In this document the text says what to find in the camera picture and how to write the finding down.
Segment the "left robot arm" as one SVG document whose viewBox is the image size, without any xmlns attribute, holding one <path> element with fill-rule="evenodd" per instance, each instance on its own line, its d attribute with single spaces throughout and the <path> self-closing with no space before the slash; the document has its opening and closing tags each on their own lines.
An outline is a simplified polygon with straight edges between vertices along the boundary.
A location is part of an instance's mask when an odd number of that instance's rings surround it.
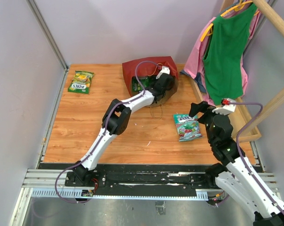
<svg viewBox="0 0 284 226">
<path fill-rule="evenodd" d="M 174 84 L 174 76 L 159 73 L 156 80 L 137 95 L 126 100 L 112 100 L 103 116 L 98 136 L 87 153 L 75 163 L 72 169 L 76 181 L 81 186 L 87 186 L 92 182 L 92 172 L 101 155 L 109 144 L 126 130 L 131 114 L 161 100 Z"/>
</svg>

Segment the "green Fox's candy packet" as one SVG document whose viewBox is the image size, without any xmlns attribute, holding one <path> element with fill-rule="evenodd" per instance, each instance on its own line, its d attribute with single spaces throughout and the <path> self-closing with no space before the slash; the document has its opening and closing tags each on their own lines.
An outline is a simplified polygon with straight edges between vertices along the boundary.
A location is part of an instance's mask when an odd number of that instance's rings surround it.
<svg viewBox="0 0 284 226">
<path fill-rule="evenodd" d="M 68 87 L 68 92 L 89 94 L 94 75 L 93 72 L 75 71 L 75 75 Z"/>
</svg>

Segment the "green tank top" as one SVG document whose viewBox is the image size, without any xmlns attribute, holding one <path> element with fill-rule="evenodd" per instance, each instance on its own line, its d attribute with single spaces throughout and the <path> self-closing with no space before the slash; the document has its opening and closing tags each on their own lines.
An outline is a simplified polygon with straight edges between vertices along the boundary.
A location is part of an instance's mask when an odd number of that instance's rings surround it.
<svg viewBox="0 0 284 226">
<path fill-rule="evenodd" d="M 215 105 L 220 105 L 224 98 L 236 99 L 243 95 L 240 60 L 256 11 L 256 5 L 250 4 L 246 10 L 233 17 L 223 17 L 213 27 L 203 63 L 206 91 Z"/>
</svg>

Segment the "teal candy packet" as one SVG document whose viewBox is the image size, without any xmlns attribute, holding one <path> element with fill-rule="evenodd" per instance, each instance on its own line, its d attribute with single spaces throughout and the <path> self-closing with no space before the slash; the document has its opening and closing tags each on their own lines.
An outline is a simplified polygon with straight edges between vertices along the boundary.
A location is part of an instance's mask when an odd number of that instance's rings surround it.
<svg viewBox="0 0 284 226">
<path fill-rule="evenodd" d="M 179 142 L 192 141 L 202 137 L 198 116 L 190 117 L 188 114 L 173 115 Z"/>
</svg>

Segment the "blue grey shirt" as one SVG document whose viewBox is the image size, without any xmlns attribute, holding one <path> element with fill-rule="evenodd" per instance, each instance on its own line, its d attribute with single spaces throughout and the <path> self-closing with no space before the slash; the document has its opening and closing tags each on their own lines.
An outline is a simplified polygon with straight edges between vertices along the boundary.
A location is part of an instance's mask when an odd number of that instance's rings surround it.
<svg viewBox="0 0 284 226">
<path fill-rule="evenodd" d="M 181 70 L 180 74 L 192 77 L 189 73 L 185 72 L 184 70 Z M 201 80 L 201 74 L 197 73 L 197 75 L 195 76 L 195 78 L 193 78 L 193 80 L 196 82 L 197 87 L 199 88 L 200 92 L 206 93 L 206 89 Z"/>
</svg>

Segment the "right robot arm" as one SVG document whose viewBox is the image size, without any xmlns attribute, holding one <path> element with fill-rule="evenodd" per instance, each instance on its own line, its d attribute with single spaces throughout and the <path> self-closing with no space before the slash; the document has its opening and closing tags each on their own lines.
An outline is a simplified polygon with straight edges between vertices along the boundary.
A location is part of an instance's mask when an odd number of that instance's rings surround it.
<svg viewBox="0 0 284 226">
<path fill-rule="evenodd" d="M 237 105 L 230 98 L 223 99 L 220 107 L 206 101 L 191 103 L 189 116 L 202 113 L 198 122 L 205 126 L 208 143 L 218 160 L 206 170 L 205 184 L 225 191 L 249 215 L 253 225 L 284 226 L 284 202 L 259 176 L 239 145 L 245 127 L 232 138 L 229 115 Z"/>
</svg>

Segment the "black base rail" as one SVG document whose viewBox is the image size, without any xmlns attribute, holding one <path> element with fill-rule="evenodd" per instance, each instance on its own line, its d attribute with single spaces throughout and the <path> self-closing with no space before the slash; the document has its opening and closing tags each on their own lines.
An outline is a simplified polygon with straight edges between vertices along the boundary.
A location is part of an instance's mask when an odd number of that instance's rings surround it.
<svg viewBox="0 0 284 226">
<path fill-rule="evenodd" d="M 96 191 L 110 187 L 160 192 L 173 188 L 219 191 L 211 169 L 211 165 L 99 164 L 87 185 L 82 185 L 73 171 L 67 172 L 65 185 L 84 189 L 96 186 Z"/>
</svg>

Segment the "red brown paper bag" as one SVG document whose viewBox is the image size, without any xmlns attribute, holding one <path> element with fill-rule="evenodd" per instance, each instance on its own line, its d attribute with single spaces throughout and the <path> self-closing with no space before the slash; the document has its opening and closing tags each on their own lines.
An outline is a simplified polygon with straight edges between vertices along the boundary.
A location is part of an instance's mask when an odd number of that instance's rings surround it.
<svg viewBox="0 0 284 226">
<path fill-rule="evenodd" d="M 149 108 L 159 107 L 165 104 L 178 90 L 179 75 L 177 66 L 171 56 L 152 56 L 132 61 L 124 62 L 122 64 L 122 72 L 126 88 L 130 96 L 138 94 L 138 92 L 131 91 L 132 77 L 136 77 L 139 81 L 139 77 L 158 75 L 162 66 L 170 68 L 170 74 L 174 77 L 173 86 L 166 91 L 164 97 L 161 100 L 149 105 Z"/>
</svg>

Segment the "aluminium corner post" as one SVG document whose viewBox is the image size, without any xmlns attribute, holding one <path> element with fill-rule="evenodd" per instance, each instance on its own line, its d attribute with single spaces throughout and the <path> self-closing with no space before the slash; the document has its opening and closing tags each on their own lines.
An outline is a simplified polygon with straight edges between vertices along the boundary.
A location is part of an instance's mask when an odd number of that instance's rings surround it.
<svg viewBox="0 0 284 226">
<path fill-rule="evenodd" d="M 60 65 L 62 66 L 62 68 L 64 70 L 67 70 L 69 67 L 68 67 L 68 65 L 67 65 L 67 63 L 66 63 L 66 61 L 65 61 L 65 59 L 64 59 L 64 57 L 63 57 L 63 55 L 62 55 L 62 53 L 61 53 L 61 51 L 58 47 L 58 45 L 57 45 L 57 43 L 56 43 L 56 41 L 55 41 L 55 39 L 54 39 L 54 37 L 51 33 L 46 21 L 45 21 L 40 9 L 39 9 L 39 7 L 36 3 L 36 1 L 35 0 L 26 0 L 26 2 L 28 4 L 28 6 L 30 7 L 33 15 L 35 16 L 38 24 L 40 25 L 48 43 L 50 44 L 54 54 L 57 57 Z"/>
</svg>

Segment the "pink shirt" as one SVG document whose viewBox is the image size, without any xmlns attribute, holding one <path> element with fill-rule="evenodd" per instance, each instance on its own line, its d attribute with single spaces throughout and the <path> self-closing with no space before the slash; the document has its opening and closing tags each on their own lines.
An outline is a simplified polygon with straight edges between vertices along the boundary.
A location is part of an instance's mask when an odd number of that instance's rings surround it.
<svg viewBox="0 0 284 226">
<path fill-rule="evenodd" d="M 238 12 L 232 11 L 230 12 L 228 15 L 225 16 L 225 18 L 230 18 L 233 17 L 235 15 L 237 15 Z M 260 13 L 256 14 L 252 20 L 251 20 L 251 24 L 250 24 L 250 28 L 249 28 L 249 38 L 248 40 L 251 40 L 256 26 L 258 24 L 259 21 L 259 17 L 260 17 Z M 204 68 L 204 63 L 203 63 L 203 57 L 205 55 L 205 52 L 207 50 L 207 48 L 210 45 L 210 38 L 209 36 L 205 37 L 205 40 L 203 42 L 200 42 L 200 37 L 202 35 L 202 33 L 205 31 L 205 29 L 208 27 L 208 25 L 213 22 L 213 20 L 216 17 L 213 17 L 208 23 L 207 25 L 203 28 L 201 34 L 199 35 L 196 43 L 194 44 L 194 47 L 192 48 L 192 51 L 188 57 L 188 60 L 184 66 L 184 71 L 189 73 L 192 77 L 191 78 L 195 78 L 195 76 L 197 75 L 197 73 L 201 74 L 201 80 L 202 83 L 205 87 L 205 68 Z M 245 94 L 247 85 L 248 85 L 248 75 L 245 71 L 245 69 L 243 68 L 243 58 L 241 57 L 240 60 L 240 68 L 241 68 L 241 73 L 242 73 L 242 87 L 243 87 L 243 95 Z M 212 99 L 209 97 L 209 95 L 207 93 L 202 93 L 200 95 L 204 101 L 208 102 L 210 105 L 215 105 L 212 101 Z"/>
</svg>

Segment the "yellow clothes hanger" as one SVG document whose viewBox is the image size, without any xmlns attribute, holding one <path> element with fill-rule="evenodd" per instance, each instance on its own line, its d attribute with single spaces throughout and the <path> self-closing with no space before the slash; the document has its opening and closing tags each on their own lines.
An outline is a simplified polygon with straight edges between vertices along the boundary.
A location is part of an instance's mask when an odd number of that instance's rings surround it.
<svg viewBox="0 0 284 226">
<path fill-rule="evenodd" d="M 228 15 L 232 11 L 238 12 L 238 11 L 242 10 L 245 7 L 245 5 L 251 4 L 251 3 L 253 3 L 252 0 L 246 0 L 246 1 L 240 0 L 236 5 L 226 9 L 217 18 L 215 18 L 212 23 L 210 23 L 208 25 L 208 27 L 205 29 L 205 31 L 202 33 L 202 35 L 200 37 L 200 42 L 203 42 L 205 40 L 205 37 L 210 36 L 210 35 L 213 34 L 213 27 L 218 22 L 220 22 L 224 16 Z"/>
</svg>

